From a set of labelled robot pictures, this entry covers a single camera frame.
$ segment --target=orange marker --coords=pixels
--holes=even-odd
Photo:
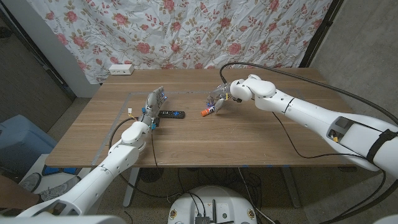
[[[201,111],[200,114],[201,114],[201,116],[206,116],[208,114],[211,114],[212,112],[214,112],[214,106]]]

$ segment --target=white wall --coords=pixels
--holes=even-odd
[[[93,97],[99,84],[90,84],[74,56],[26,0],[2,0],[77,97]]]

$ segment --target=shoe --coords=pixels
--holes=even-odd
[[[80,177],[76,176],[59,186],[56,186],[54,188],[39,193],[40,198],[45,202],[54,199],[56,197],[59,197],[67,193],[70,189],[72,189],[72,187],[74,187],[77,183],[79,183],[80,180],[81,180]]]
[[[29,191],[33,192],[39,186],[40,181],[42,180],[42,176],[39,173],[33,173],[26,177],[23,181],[19,183],[19,185]]]

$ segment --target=wooden table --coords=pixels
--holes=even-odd
[[[303,77],[325,83],[312,68],[283,68]],[[231,82],[249,74],[297,98],[326,109],[352,112],[335,92],[294,78],[262,69],[226,69]],[[52,167],[91,167],[108,153],[109,133],[128,118],[127,108],[139,116],[148,93],[164,86],[167,101],[162,110],[185,111],[185,119],[162,119],[154,131],[154,149],[159,167],[262,167],[262,166],[343,166],[339,156],[304,159],[290,144],[278,120],[261,111],[253,101],[226,102],[217,114],[205,117],[206,97],[221,83],[218,70],[136,70],[128,76],[110,76],[87,104],[46,160]],[[334,152],[319,136],[283,115],[297,150],[306,156]],[[113,142],[131,123],[116,132]],[[136,167],[155,167],[150,136]]]

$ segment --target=black strap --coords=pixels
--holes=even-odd
[[[370,148],[368,154],[366,155],[366,159],[373,163],[374,156],[378,152],[378,150],[381,148],[381,146],[386,142],[393,140],[395,137],[397,137],[398,132],[392,132],[390,129],[385,130],[383,133],[379,135],[379,138],[373,143],[372,147]]]

